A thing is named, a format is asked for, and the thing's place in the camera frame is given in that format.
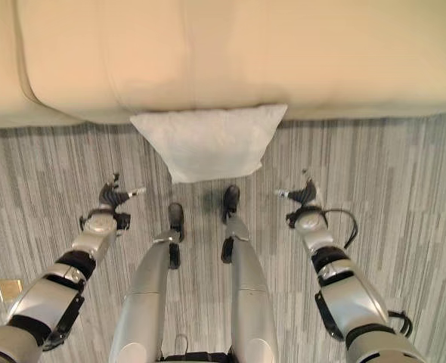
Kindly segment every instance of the wire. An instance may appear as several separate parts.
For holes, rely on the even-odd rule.
[[[401,327],[401,330],[399,332],[406,338],[409,338],[411,333],[413,332],[413,322],[406,315],[406,312],[393,312],[392,310],[388,310],[388,315],[390,318],[399,318],[403,321],[403,326]]]
[[[351,217],[351,220],[352,220],[352,231],[351,231],[351,234],[349,235],[348,240],[344,244],[344,249],[347,250],[348,247],[351,246],[352,241],[358,235],[358,232],[359,232],[358,221],[356,221],[356,218],[354,217],[354,215],[350,211],[348,211],[347,209],[332,208],[332,209],[326,209],[326,210],[322,211],[322,216],[325,218],[326,224],[328,224],[327,223],[326,214],[327,213],[334,213],[334,212],[344,213],[344,214],[348,215],[349,217]]]

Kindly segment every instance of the couch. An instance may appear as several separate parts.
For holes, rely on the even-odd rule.
[[[0,0],[0,127],[446,112],[446,0]]]

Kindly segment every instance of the cushion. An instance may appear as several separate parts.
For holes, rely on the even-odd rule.
[[[173,183],[252,174],[285,114],[286,105],[235,110],[143,113],[131,117],[154,146]]]

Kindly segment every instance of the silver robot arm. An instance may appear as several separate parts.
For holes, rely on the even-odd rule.
[[[287,215],[314,265],[321,290],[315,301],[330,335],[344,340],[348,363],[424,363],[406,339],[389,325],[383,298],[344,250],[334,242],[316,187],[309,180],[301,191],[277,191],[302,206]]]
[[[142,192],[117,192],[118,175],[106,183],[99,206],[81,217],[82,233],[71,248],[47,268],[13,304],[8,323],[0,326],[0,363],[35,363],[42,351],[68,337],[84,302],[82,292],[96,265],[105,257],[118,230],[128,229],[130,215],[118,205]]]

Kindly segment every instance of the gray striped carpet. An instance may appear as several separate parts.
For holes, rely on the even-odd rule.
[[[231,271],[220,263],[219,201],[230,182],[242,190],[241,215],[268,279],[281,362],[345,361],[314,304],[317,282],[304,248],[285,224],[294,205],[272,195],[297,188],[308,169],[327,206],[350,208],[360,223],[350,256],[386,298],[414,320],[411,340],[433,362],[446,362],[446,114],[420,119],[284,123],[247,178],[172,185],[167,169],[134,127],[83,125],[0,130],[0,278],[25,285],[79,233],[113,170],[122,186],[147,186],[124,208],[132,227],[112,246],[89,283],[67,343],[43,362],[107,361],[131,274],[167,226],[166,206],[184,205],[182,266],[169,272],[165,355],[225,351],[230,340]],[[348,219],[331,228],[344,242]],[[0,324],[8,306],[0,300]]]

